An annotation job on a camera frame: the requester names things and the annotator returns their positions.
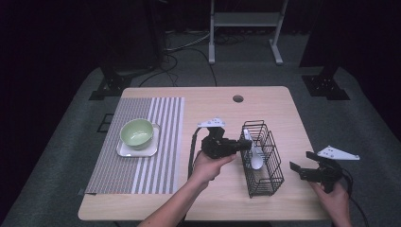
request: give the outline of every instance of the white plate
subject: white plate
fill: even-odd
[[[124,144],[121,139],[118,141],[118,145],[116,148],[117,154],[122,157],[150,157],[157,152],[157,148],[159,147],[159,138],[160,138],[160,126],[157,124],[153,125],[153,138],[149,147],[144,149],[133,149],[126,144]]]

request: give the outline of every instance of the green bowl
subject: green bowl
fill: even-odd
[[[146,148],[153,137],[153,126],[146,119],[134,119],[121,129],[120,138],[133,149]]]

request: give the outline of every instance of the floor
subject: floor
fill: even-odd
[[[204,33],[172,33],[174,48]],[[354,198],[371,226],[401,226],[401,144],[343,69],[335,80],[350,100],[310,96],[302,75],[317,75],[321,67],[299,68],[307,35],[282,35],[278,47],[284,65],[277,66],[268,46],[272,34],[219,38],[216,63],[207,62],[207,42],[165,56],[162,68],[132,79],[131,87],[162,86],[286,86],[294,99],[315,151],[328,145],[358,154],[357,162],[340,162],[354,176]],[[112,114],[118,96],[88,100],[103,79],[95,69],[82,83],[49,141],[18,200],[2,226],[135,226],[137,222],[82,221],[78,210],[106,133],[96,132],[105,114]],[[355,226],[362,215],[351,204]],[[187,223],[188,226],[330,226],[330,221]]]

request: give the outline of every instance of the wire basket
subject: wire basket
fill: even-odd
[[[245,138],[244,129],[248,129],[254,145],[263,151],[259,155],[262,156],[264,161],[261,168],[253,169],[251,166],[252,151],[241,150],[250,198],[253,196],[272,196],[284,182],[283,172],[280,168],[281,159],[273,135],[263,120],[246,121],[242,126],[241,139]]]

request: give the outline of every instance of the placemat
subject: placemat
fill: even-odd
[[[85,193],[172,194],[177,191],[183,97],[121,98]],[[160,126],[158,151],[151,157],[121,157],[121,128],[134,118]]]

